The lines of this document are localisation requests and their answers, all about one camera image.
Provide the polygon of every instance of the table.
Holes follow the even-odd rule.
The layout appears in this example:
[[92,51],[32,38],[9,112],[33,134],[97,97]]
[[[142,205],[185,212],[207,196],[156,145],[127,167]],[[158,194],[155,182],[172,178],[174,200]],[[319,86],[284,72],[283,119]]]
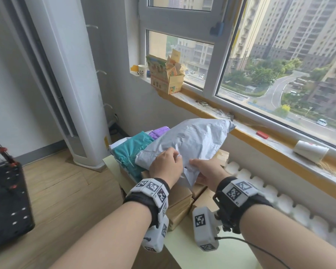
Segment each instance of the table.
[[[120,187],[128,193],[135,186],[132,180],[124,177],[113,156],[104,158],[109,170]],[[221,231],[219,236],[242,238],[232,232]],[[249,246],[237,240],[220,240],[219,248],[211,252],[203,252],[194,241],[193,223],[186,216],[175,230],[167,233],[164,245],[181,268],[213,268],[213,269],[255,269],[258,262]]]

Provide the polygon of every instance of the paper cup with smiley face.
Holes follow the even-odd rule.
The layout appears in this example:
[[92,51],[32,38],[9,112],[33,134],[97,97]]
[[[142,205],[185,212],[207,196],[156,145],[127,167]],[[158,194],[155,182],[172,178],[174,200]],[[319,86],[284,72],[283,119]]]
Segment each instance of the paper cup with smiley face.
[[147,76],[147,65],[138,65],[138,74],[140,77],[146,77]]

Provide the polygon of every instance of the teal plastic bag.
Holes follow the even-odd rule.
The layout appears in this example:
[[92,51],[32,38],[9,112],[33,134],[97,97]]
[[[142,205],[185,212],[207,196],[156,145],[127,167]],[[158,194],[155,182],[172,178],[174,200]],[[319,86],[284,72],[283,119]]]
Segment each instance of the teal plastic bag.
[[134,177],[137,183],[142,180],[141,172],[145,169],[136,165],[136,156],[153,141],[151,136],[142,131],[113,149],[115,159]]

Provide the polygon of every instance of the car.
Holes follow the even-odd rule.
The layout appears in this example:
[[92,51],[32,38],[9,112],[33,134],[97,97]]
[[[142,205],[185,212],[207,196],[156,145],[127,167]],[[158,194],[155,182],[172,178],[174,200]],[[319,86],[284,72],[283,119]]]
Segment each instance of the car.
[[324,119],[318,119],[316,123],[319,124],[320,126],[327,126],[327,121]]

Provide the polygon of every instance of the air conditioner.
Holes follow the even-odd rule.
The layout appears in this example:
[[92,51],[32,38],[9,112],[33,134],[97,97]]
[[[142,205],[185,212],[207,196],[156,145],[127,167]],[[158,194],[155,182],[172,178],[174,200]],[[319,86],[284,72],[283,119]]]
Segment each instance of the air conditioner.
[[111,143],[80,0],[0,0],[73,161],[100,169]]

